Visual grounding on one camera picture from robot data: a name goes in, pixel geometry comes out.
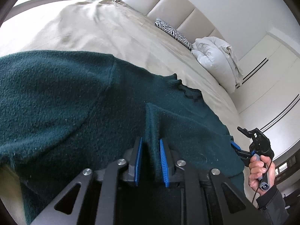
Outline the right hand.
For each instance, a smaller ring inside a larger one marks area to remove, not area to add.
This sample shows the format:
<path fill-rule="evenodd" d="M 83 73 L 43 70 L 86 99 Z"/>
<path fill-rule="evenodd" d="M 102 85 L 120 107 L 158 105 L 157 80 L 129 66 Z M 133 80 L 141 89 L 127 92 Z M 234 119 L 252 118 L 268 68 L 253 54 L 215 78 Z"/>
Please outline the right hand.
<path fill-rule="evenodd" d="M 270 157 L 261 155 L 260 160 L 257 157 L 252 156 L 249 164 L 250 175 L 248 179 L 248 185 L 253 191 L 257 191 L 260 196 L 264 195 L 266 191 L 259 188 L 258 178 L 262 177 L 263 174 L 268 170 L 268 181 L 270 188 L 275 184 L 275 165 Z"/>

